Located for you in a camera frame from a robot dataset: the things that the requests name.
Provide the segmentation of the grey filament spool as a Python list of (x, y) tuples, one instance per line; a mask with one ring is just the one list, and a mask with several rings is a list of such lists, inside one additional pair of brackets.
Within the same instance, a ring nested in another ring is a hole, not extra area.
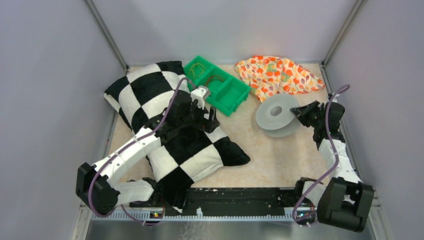
[(257, 125), (270, 137), (283, 138), (293, 134), (301, 123), (291, 112), (297, 108), (297, 99), (285, 93), (280, 93), (267, 98), (258, 107), (255, 120)]

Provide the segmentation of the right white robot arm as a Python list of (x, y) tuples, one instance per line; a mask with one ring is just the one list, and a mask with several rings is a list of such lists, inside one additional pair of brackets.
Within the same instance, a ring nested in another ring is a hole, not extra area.
[(299, 206), (310, 202), (315, 208), (312, 218), (316, 222), (362, 232), (368, 220), (375, 191), (363, 183), (355, 172), (346, 151), (346, 140), (340, 132), (340, 120), (345, 108), (339, 103), (314, 101), (290, 112), (305, 127), (313, 128), (313, 141), (325, 160), (324, 177), (315, 180), (302, 177), (296, 182), (293, 200)]

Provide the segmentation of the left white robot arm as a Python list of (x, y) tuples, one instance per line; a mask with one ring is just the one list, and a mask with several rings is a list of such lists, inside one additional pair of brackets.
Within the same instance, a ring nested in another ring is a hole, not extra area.
[(210, 91), (200, 86), (191, 93), (176, 91), (164, 112), (151, 118), (137, 134), (121, 148), (102, 160), (79, 166), (76, 195), (101, 218), (108, 217), (117, 206), (143, 201), (154, 207), (160, 193), (146, 180), (120, 183), (120, 178), (132, 166), (151, 152), (159, 149), (180, 133), (193, 128), (207, 133), (219, 125), (215, 107), (206, 108)]

